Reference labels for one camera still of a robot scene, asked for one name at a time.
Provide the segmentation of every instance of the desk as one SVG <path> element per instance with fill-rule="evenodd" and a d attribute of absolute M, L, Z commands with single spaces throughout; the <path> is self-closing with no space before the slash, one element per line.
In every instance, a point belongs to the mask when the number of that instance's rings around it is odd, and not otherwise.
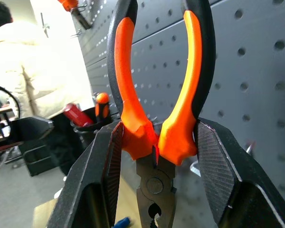
<path fill-rule="evenodd" d="M 41 204 L 34 210 L 33 228 L 45 228 L 57 199 Z M 132 228 L 141 228 L 136 195 L 123 178 L 120 178 L 116 222 L 130 217 Z"/>

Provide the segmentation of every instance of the gray pegboard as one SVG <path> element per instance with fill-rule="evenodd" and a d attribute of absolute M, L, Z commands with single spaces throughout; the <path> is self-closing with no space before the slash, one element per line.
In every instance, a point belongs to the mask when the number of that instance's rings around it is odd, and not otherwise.
<path fill-rule="evenodd" d="M 106 67 L 99 68 L 106 63 L 109 26 L 109 21 L 101 21 L 111 16 L 116 1 L 108 2 L 108 8 L 103 8 L 93 22 L 93 29 L 79 40 L 93 91 L 111 94 L 108 78 L 102 78 L 107 74 Z M 181 90 L 187 35 L 180 0 L 143 2 L 142 9 L 139 1 L 132 47 L 133 81 L 146 114 L 161 121 L 171 113 Z M 156 27 L 157 17 L 160 22 L 169 20 L 169 9 L 175 18 Z M 255 159 L 285 199 L 285 0 L 223 0 L 212 5 L 212 13 L 217 61 L 201 116 L 229 128 L 243 148 L 255 142 Z M 178 169 L 174 227 L 211 228 L 215 225 L 201 179 L 189 172 L 188 164 L 193 159 Z M 122 175 L 133 188 L 139 181 L 135 173 L 135 163 L 123 153 Z"/>
<path fill-rule="evenodd" d="M 79 37 L 86 66 L 104 59 L 106 36 L 116 0 L 85 0 L 87 5 L 83 12 L 91 22 L 92 29 L 83 31 Z M 182 20 L 181 1 L 175 0 L 139 0 L 138 15 L 133 42 L 137 42 L 173 23 Z"/>

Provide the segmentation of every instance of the orange screwdriver handle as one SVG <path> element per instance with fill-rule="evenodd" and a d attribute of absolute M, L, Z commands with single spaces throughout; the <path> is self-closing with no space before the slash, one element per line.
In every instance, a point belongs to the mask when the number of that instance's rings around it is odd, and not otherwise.
<path fill-rule="evenodd" d="M 58 0 L 66 11 L 70 12 L 71 9 L 76 8 L 78 6 L 78 0 Z"/>
<path fill-rule="evenodd" d="M 215 67 L 215 33 L 207 0 L 184 0 L 183 16 L 188 33 L 188 65 L 178 101 L 163 123 L 160 155 L 181 165 L 197 154 L 192 132 L 208 96 Z"/>
<path fill-rule="evenodd" d="M 110 122 L 110 97 L 107 93 L 100 93 L 96 97 L 95 115 L 97 122 Z"/>
<path fill-rule="evenodd" d="M 131 47 L 137 8 L 136 0 L 118 0 L 107 40 L 108 77 L 123 122 L 123 150 L 133 160 L 151 154 L 158 140 L 138 100 L 131 75 Z"/>

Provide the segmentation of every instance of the orange tool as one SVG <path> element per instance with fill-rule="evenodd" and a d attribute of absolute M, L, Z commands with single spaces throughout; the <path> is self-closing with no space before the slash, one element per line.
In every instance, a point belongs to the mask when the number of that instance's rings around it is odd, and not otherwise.
<path fill-rule="evenodd" d="M 97 118 L 97 122 L 105 122 L 110 120 L 110 110 L 109 110 L 109 95 L 107 93 L 100 93 L 96 97 L 96 105 L 95 105 L 95 115 Z"/>
<path fill-rule="evenodd" d="M 138 101 L 131 76 L 136 0 L 119 0 L 109 28 L 107 66 L 112 94 L 123 122 L 123 149 L 141 177 L 137 201 L 143 228 L 171 228 L 175 213 L 175 165 L 197 154 L 192 132 L 206 101 L 215 66 L 215 34 L 209 2 L 184 0 L 188 66 L 178 101 L 158 136 Z"/>
<path fill-rule="evenodd" d="M 87 127 L 94 124 L 93 121 L 73 103 L 69 103 L 65 106 L 63 114 L 79 127 Z"/>
<path fill-rule="evenodd" d="M 78 0 L 58 0 L 66 11 L 71 12 L 73 16 L 78 20 L 82 27 L 87 30 L 91 28 L 89 22 L 82 16 L 81 12 L 85 10 L 86 6 L 78 6 Z"/>

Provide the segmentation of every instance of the screwdriver handle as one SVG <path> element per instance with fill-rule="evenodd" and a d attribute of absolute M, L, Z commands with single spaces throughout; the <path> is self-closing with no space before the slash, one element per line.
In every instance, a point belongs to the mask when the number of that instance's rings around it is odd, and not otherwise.
<path fill-rule="evenodd" d="M 93 121 L 83 112 L 81 112 L 75 104 L 69 103 L 63 111 L 64 115 L 73 121 L 79 127 L 86 127 L 93 124 Z"/>
<path fill-rule="evenodd" d="M 70 12 L 78 6 L 78 0 L 58 0 L 66 11 Z"/>
<path fill-rule="evenodd" d="M 107 93 L 100 93 L 96 97 L 95 115 L 97 122 L 105 122 L 110 119 L 109 110 L 109 95 Z"/>

